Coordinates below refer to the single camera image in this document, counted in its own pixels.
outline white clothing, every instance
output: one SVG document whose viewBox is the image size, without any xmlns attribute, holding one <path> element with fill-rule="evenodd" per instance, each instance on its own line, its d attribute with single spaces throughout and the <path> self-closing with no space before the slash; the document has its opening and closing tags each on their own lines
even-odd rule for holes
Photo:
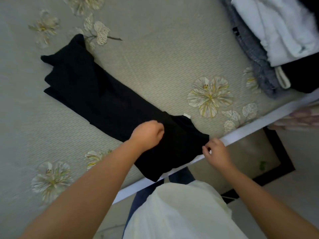
<svg viewBox="0 0 319 239">
<path fill-rule="evenodd" d="M 314 15 L 298 0 L 232 0 L 272 67 L 319 52 Z"/>
<path fill-rule="evenodd" d="M 247 239 L 216 190 L 197 180 L 157 187 L 135 211 L 123 238 Z"/>
</svg>

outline white shirt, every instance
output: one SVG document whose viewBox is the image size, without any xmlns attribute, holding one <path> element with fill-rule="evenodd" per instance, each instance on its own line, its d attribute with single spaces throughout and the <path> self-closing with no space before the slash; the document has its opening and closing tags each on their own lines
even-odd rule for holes
<svg viewBox="0 0 319 239">
<path fill-rule="evenodd" d="M 123 238 L 247 239 L 216 190 L 197 180 L 157 187 L 133 214 Z"/>
</svg>

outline mattress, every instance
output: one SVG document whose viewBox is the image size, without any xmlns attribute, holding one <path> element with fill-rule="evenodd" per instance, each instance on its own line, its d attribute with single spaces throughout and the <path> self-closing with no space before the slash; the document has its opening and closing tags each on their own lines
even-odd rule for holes
<svg viewBox="0 0 319 239">
<path fill-rule="evenodd" d="M 40 56 L 58 51 L 75 33 L 93 33 L 88 47 L 116 79 L 163 111 L 189 115 L 196 128 L 211 137 L 302 96 L 291 90 L 273 100 L 255 87 L 250 63 L 218 0 L 95 0 L 83 15 L 72 1 L 0 0 L 0 230 L 5 238 L 19 236 L 45 208 L 41 194 L 31 189 L 40 164 L 65 162 L 76 180 L 87 170 L 88 151 L 113 150 L 121 144 L 43 92 L 52 67 Z M 52 25 L 50 44 L 43 49 L 36 44 L 46 38 L 37 30 L 41 15 Z M 199 107 L 190 105 L 193 84 L 203 77 L 227 82 L 223 89 L 231 101 L 216 108 L 214 117 L 204 117 Z M 141 178 L 133 166 L 122 188 Z"/>
</svg>

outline white towel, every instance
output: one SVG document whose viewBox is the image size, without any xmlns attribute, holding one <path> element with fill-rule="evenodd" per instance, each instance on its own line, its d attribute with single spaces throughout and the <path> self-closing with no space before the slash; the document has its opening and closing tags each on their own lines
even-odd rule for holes
<svg viewBox="0 0 319 239">
<path fill-rule="evenodd" d="M 314 15 L 298 0 L 232 0 L 232 4 L 260 39 L 271 66 L 319 52 Z"/>
</svg>

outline floor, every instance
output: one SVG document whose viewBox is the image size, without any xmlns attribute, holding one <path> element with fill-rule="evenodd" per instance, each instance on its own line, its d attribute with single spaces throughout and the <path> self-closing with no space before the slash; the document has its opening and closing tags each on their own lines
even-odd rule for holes
<svg viewBox="0 0 319 239">
<path fill-rule="evenodd" d="M 280 164 L 263 130 L 258 130 L 227 148 L 234 164 L 250 178 L 257 177 Z M 197 180 L 212 185 L 219 193 L 225 193 L 232 189 L 205 159 L 190 165 L 189 170 Z M 122 238 L 134 196 L 127 197 L 112 205 L 94 239 Z"/>
</svg>

